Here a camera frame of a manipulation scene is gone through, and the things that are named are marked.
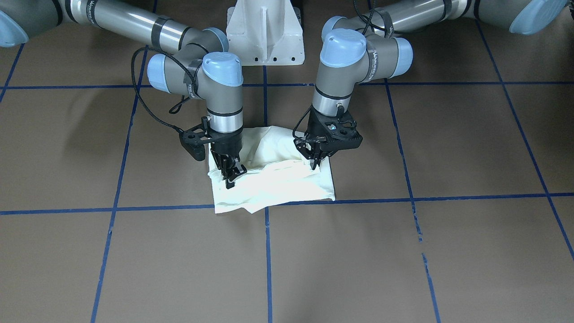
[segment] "folded cloth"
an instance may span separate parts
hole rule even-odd
[[[335,200],[329,158],[311,170],[309,160],[297,151],[290,129],[270,126],[243,129],[239,153],[247,173],[226,189],[221,171],[209,154],[215,213],[244,208],[255,213],[267,206],[287,202]]]

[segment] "robotic arm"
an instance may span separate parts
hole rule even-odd
[[[151,85],[207,103],[208,115],[197,126],[183,131],[169,125],[179,133],[181,145],[201,161],[205,159],[204,144],[210,143],[228,189],[246,173],[239,160],[243,130],[241,62],[227,52],[229,44],[221,30],[197,30],[115,0],[3,1],[0,46],[26,43],[30,37],[63,22],[93,25],[151,45],[160,53],[148,63]],[[162,122],[149,111],[139,93],[138,97],[146,110]]]
[[[569,0],[403,0],[347,19],[329,19],[311,107],[293,130],[297,150],[315,169],[328,156],[358,148],[363,137],[348,112],[355,84],[405,73],[413,60],[409,34],[446,19],[471,17],[512,33],[537,33]],[[295,130],[309,114],[304,137]]]

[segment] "blue tape line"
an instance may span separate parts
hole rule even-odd
[[[551,197],[574,197],[573,192],[550,193]],[[505,194],[505,195],[468,195],[468,196],[451,196],[451,197],[415,197],[415,202],[433,202],[433,201],[465,201],[465,200],[483,200],[483,199],[516,199],[516,198],[542,198],[546,197],[544,193],[538,194]],[[380,199],[339,199],[336,201],[300,201],[288,202],[279,206],[293,205],[331,205],[331,204],[369,204],[369,203],[401,203],[410,202],[410,198],[380,198]],[[124,206],[117,207],[118,212],[133,211],[161,211],[161,210],[189,210],[189,209],[213,209],[213,204],[197,205],[167,205],[167,206]],[[111,212],[113,207],[95,207],[84,209],[44,209],[44,210],[7,210],[0,211],[0,216],[26,215],[26,214],[57,214],[57,213],[95,213]]]
[[[550,82],[502,82],[503,84],[510,84],[510,85],[560,85],[560,84],[574,84],[574,82],[569,81],[550,81]]]
[[[148,56],[148,52],[145,51],[143,53],[142,64],[141,64],[141,67],[139,70],[138,89],[141,88],[142,79],[144,78],[143,72],[144,72],[144,66],[146,63],[147,56]],[[96,316],[98,315],[98,306],[100,303],[100,295],[102,293],[102,285],[104,282],[104,275],[106,273],[107,258],[108,258],[108,254],[110,252],[111,235],[112,235],[112,231],[113,231],[114,223],[115,223],[115,215],[116,215],[117,207],[118,207],[119,193],[122,189],[123,173],[124,173],[124,170],[126,168],[127,152],[129,150],[129,147],[130,147],[131,127],[134,125],[134,116],[135,116],[135,111],[137,110],[137,106],[138,106],[138,98],[137,98],[137,96],[135,96],[134,97],[134,104],[133,104],[133,107],[131,108],[130,125],[127,128],[126,144],[125,144],[124,149],[123,149],[122,165],[119,169],[118,186],[117,186],[117,189],[115,192],[115,198],[114,198],[114,210],[112,211],[111,216],[110,216],[110,226],[108,227],[106,246],[104,248],[104,255],[102,257],[102,267],[100,268],[98,287],[96,288],[96,297],[94,298],[94,307],[92,309],[92,317],[90,320],[91,323],[96,322]]]
[[[434,85],[572,85],[574,82],[389,82],[390,86],[434,86]],[[361,83],[359,86],[383,86],[384,82]],[[244,87],[265,87],[263,83],[244,83]],[[267,87],[305,87],[315,86],[314,83],[267,83]],[[150,84],[142,84],[140,88],[152,88]],[[38,86],[4,86],[6,90],[51,90],[51,89],[131,89],[130,84],[117,85],[38,85]]]
[[[38,85],[9,86],[9,90],[53,90],[53,89],[133,89],[133,85]]]
[[[315,86],[315,83],[271,83],[267,86],[272,87],[287,87],[287,86]]]
[[[441,323],[440,321],[440,313],[439,313],[439,306],[436,302],[436,295],[435,295],[435,287],[432,283],[432,277],[431,274],[429,273],[429,262],[426,259],[426,256],[424,253],[422,253],[422,262],[425,264],[425,272],[426,272],[426,281],[429,283],[429,289],[430,289],[430,297],[432,298],[432,306],[435,309],[435,318],[436,318],[436,323]]]
[[[502,83],[501,82],[388,82],[388,84],[433,86],[433,85],[500,85]]]
[[[22,54],[22,50],[24,49],[24,44],[20,45],[18,49],[18,53],[16,53],[16,57],[14,58],[14,62],[12,63],[12,67],[10,68],[10,72],[8,73],[8,77],[6,78],[6,82],[4,83],[4,88],[0,93],[0,102],[4,99],[4,94],[6,94],[6,90],[8,89],[8,84],[12,79],[12,75],[14,74],[14,70],[16,69],[16,65],[18,64],[18,60],[20,59],[20,55]]]
[[[494,60],[494,55],[492,54],[492,51],[490,50],[490,47],[488,46],[488,43],[487,43],[486,38],[484,36],[484,33],[482,32],[482,28],[480,27],[480,23],[478,21],[475,21],[475,23],[476,23],[476,27],[478,28],[478,31],[480,33],[480,37],[482,38],[482,41],[484,43],[484,46],[486,47],[486,51],[488,52],[490,60],[492,61],[492,64],[494,66],[494,70],[496,71],[496,73],[498,75],[498,79],[501,82],[503,82],[502,81],[502,75],[500,73],[500,70],[498,70],[497,63]],[[568,235],[566,234],[566,230],[564,230],[564,226],[562,225],[562,220],[560,220],[560,216],[558,215],[558,212],[556,211],[556,208],[554,206],[554,202],[552,202],[552,196],[550,195],[550,192],[548,191],[546,183],[544,182],[544,178],[542,177],[542,172],[540,171],[540,168],[538,167],[538,163],[536,162],[536,158],[534,158],[534,153],[532,152],[530,144],[528,143],[528,139],[526,138],[526,133],[524,132],[524,129],[522,128],[522,125],[521,125],[520,120],[518,118],[518,114],[516,113],[516,110],[514,108],[514,104],[512,103],[512,100],[510,99],[510,95],[509,95],[508,90],[506,89],[506,85],[504,83],[502,84],[502,88],[504,89],[504,94],[506,96],[506,99],[508,100],[508,104],[510,106],[510,110],[512,111],[512,115],[514,116],[514,121],[516,121],[516,126],[518,127],[518,130],[520,131],[520,135],[522,136],[522,139],[524,140],[524,144],[526,145],[526,149],[528,150],[528,155],[530,155],[530,159],[532,160],[532,163],[534,164],[534,169],[536,170],[536,174],[538,174],[538,178],[540,180],[540,183],[542,184],[542,188],[544,189],[544,193],[546,194],[545,196],[548,199],[548,203],[550,203],[550,208],[552,209],[552,213],[554,213],[554,218],[556,219],[556,222],[558,223],[558,227],[560,228],[560,232],[562,232],[562,236],[564,238],[564,241],[566,242],[566,246],[568,247],[568,251],[570,252],[570,257],[572,258],[572,260],[574,260],[574,249],[572,248],[572,244],[570,243],[570,239],[568,238]]]
[[[574,196],[573,192],[568,192],[568,193],[550,193],[551,197],[568,197],[568,196]]]
[[[289,205],[330,205],[330,204],[368,204],[368,203],[398,203],[410,202],[410,198],[380,198],[380,199],[338,199],[335,201],[300,201],[280,204],[281,206]]]
[[[269,232],[269,208],[265,208],[265,250],[267,253],[267,323],[273,323],[273,288],[271,276],[271,237]]]
[[[190,210],[190,209],[213,209],[213,204],[198,204],[198,205],[169,205],[169,206],[127,206],[118,207],[118,212],[132,212],[132,211],[161,211],[161,210]]]
[[[0,216],[13,216],[24,214],[60,214],[60,213],[95,213],[95,212],[111,212],[111,207],[95,207],[92,209],[51,209],[51,210],[11,210],[0,211]]]
[[[267,126],[267,66],[263,65],[263,123]]]
[[[465,201],[469,199],[513,199],[513,198],[539,198],[546,197],[546,194],[505,194],[505,195],[469,195],[453,197],[415,197],[416,202],[430,201]]]
[[[414,204],[413,189],[410,185],[409,170],[407,169],[407,166],[406,166],[405,153],[402,149],[401,135],[400,135],[399,130],[398,130],[397,117],[396,117],[395,112],[394,112],[393,99],[391,97],[389,81],[387,79],[385,79],[385,89],[387,90],[387,97],[389,98],[389,106],[391,108],[391,115],[393,116],[393,125],[395,127],[395,131],[397,132],[398,150],[401,153],[402,166],[405,170],[406,186],[407,186],[407,189],[409,190],[410,205],[413,209],[414,224],[417,227],[418,241],[422,242],[422,231],[421,231],[420,225],[418,224],[417,208],[416,208],[416,205]]]

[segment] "blue joint cap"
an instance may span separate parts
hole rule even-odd
[[[413,47],[404,38],[394,38],[398,46],[397,67],[391,77],[406,73],[413,64]]]
[[[333,28],[335,27],[335,24],[337,24],[337,22],[341,19],[346,19],[346,18],[342,17],[342,16],[334,16],[334,17],[329,18],[329,20],[327,20],[325,25],[323,25],[323,30],[321,30],[321,39],[323,41],[325,41],[325,36],[327,36],[327,34],[333,30]]]
[[[227,36],[225,36],[224,32],[215,27],[209,27],[207,29],[203,29],[203,31],[206,30],[209,30],[210,32],[214,33],[217,36],[217,38],[219,38],[219,41],[221,42],[221,48],[223,48],[222,52],[229,51],[229,41],[227,40]]]
[[[165,81],[165,55],[156,54],[148,62],[149,83],[160,91],[170,93],[168,84]]]
[[[367,51],[365,37],[351,29],[334,29],[325,35],[321,63],[328,67],[347,67],[358,62]]]
[[[516,16],[509,31],[535,34],[556,19],[567,3],[568,0],[532,0]]]
[[[243,84],[241,61],[236,54],[213,52],[203,56],[203,71],[210,79],[226,86]]]
[[[27,43],[28,34],[4,11],[0,10],[0,47]]]

